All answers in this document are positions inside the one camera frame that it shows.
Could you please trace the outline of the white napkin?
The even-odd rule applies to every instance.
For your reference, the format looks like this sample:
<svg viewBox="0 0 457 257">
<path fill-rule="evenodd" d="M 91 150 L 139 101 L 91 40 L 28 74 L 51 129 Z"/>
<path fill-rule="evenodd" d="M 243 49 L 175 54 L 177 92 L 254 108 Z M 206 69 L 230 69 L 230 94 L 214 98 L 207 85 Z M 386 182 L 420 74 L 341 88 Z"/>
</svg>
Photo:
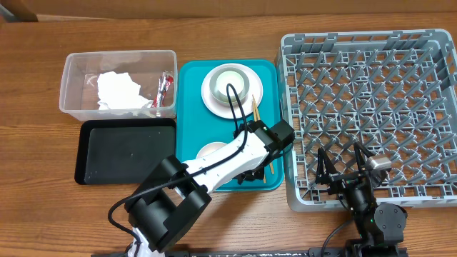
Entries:
<svg viewBox="0 0 457 257">
<path fill-rule="evenodd" d="M 134 82 L 129 73 L 110 71 L 100 74 L 97 88 L 99 110 L 143 109 L 153 103 L 140 94 L 141 85 Z"/>
</svg>

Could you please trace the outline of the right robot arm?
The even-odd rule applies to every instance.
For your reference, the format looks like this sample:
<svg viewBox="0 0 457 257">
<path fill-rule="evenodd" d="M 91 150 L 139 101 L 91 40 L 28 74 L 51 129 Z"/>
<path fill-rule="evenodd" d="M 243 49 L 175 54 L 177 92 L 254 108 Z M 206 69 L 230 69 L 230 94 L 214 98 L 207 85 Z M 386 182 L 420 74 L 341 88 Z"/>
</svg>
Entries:
<svg viewBox="0 0 457 257">
<path fill-rule="evenodd" d="M 345 246 L 335 251 L 338 256 L 407 256 L 400 249 L 403 230 L 408 214 L 406 209 L 393 203 L 378 203 L 374 189 L 386 179 L 392 168 L 390 159 L 376 155 L 365 146 L 353 145 L 357 171 L 340 173 L 324 148 L 318 150 L 316 183 L 327 185 L 327 193 L 341 195 L 343 207 L 351 213 L 351 219 L 334 229 L 324 241 L 320 255 L 325 256 L 330 239 L 342 228 L 354 223 L 358 239 L 348 239 Z"/>
</svg>

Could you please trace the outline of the small white plate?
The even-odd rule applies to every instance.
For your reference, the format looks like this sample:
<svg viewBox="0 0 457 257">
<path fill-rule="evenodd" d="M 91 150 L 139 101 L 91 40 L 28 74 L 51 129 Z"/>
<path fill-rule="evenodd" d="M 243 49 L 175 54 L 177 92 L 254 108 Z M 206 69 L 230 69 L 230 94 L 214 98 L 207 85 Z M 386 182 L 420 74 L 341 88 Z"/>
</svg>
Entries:
<svg viewBox="0 0 457 257">
<path fill-rule="evenodd" d="M 195 177 L 199 184 L 218 188 L 231 179 L 233 168 L 230 167 L 232 158 L 238 148 L 234 143 L 210 143 L 204 146 L 202 156 L 195 160 L 196 170 L 204 170 Z"/>
</svg>

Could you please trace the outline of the wooden chopstick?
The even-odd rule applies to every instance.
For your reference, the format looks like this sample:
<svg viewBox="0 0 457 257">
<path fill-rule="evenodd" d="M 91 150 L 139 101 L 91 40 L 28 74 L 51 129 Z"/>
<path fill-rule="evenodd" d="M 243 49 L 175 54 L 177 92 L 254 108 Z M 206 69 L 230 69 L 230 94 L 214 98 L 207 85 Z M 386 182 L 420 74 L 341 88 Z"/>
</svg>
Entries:
<svg viewBox="0 0 457 257">
<path fill-rule="evenodd" d="M 258 112 L 258 104 L 256 102 L 256 98 L 254 95 L 252 95 L 252 104 L 253 104 L 253 116 L 254 116 L 254 120 L 255 121 L 258 121 L 261 119 L 260 115 L 259 115 L 259 112 Z M 271 174 L 274 175 L 275 174 L 275 170 L 274 170 L 274 167 L 273 167 L 273 164 L 270 163 L 269 164 L 269 167 L 270 167 L 270 170 L 271 170 Z"/>
<path fill-rule="evenodd" d="M 256 100 L 253 96 L 252 98 L 252 110 L 253 110 L 253 119 L 254 121 L 258 121 L 259 118 L 258 118 L 258 106 L 256 104 Z M 266 183 L 266 176 L 265 174 L 263 175 L 263 183 Z"/>
</svg>

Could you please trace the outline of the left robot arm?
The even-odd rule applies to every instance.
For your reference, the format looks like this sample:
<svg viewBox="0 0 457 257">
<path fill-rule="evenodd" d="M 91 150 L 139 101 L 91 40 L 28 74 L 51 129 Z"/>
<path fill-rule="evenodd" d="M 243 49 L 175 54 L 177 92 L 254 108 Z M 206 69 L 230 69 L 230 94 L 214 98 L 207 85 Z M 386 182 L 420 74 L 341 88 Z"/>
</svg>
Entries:
<svg viewBox="0 0 457 257">
<path fill-rule="evenodd" d="M 271 128 L 262 121 L 240 126 L 239 135 L 222 148 L 194 160 L 164 158 L 125 203 L 137 237 L 128 256 L 163 253 L 195 224 L 211 202 L 211 193 L 237 178 L 253 181 L 293 143 L 286 121 Z"/>
</svg>

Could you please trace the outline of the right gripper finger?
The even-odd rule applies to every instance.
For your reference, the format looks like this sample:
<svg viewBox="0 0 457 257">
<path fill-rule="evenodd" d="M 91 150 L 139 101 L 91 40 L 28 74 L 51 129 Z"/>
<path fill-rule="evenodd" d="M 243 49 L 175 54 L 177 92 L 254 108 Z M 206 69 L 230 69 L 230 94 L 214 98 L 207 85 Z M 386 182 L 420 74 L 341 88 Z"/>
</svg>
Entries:
<svg viewBox="0 0 457 257">
<path fill-rule="evenodd" d="M 318 176 L 337 174 L 337 170 L 324 148 L 318 149 L 318 168 L 316 174 Z"/>
<path fill-rule="evenodd" d="M 354 154 L 356 157 L 356 163 L 358 166 L 358 171 L 360 173 L 364 172 L 365 164 L 368 158 L 374 156 L 374 154 L 369 151 L 365 146 L 360 144 L 359 142 L 355 142 L 353 144 Z"/>
</svg>

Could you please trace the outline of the red foil snack wrapper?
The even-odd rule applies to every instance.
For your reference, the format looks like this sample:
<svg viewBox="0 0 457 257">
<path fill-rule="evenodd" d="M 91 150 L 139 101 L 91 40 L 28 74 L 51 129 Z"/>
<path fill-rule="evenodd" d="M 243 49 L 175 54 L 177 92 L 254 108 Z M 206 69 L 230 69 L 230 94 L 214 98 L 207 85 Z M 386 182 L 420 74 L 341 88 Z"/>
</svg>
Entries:
<svg viewBox="0 0 457 257">
<path fill-rule="evenodd" d="M 163 71 L 162 75 L 159 77 L 159 87 L 157 90 L 156 97 L 154 98 L 153 103 L 151 105 L 152 107 L 157 108 L 162 107 L 164 105 L 164 99 L 173 82 L 173 76 L 169 72 Z"/>
</svg>

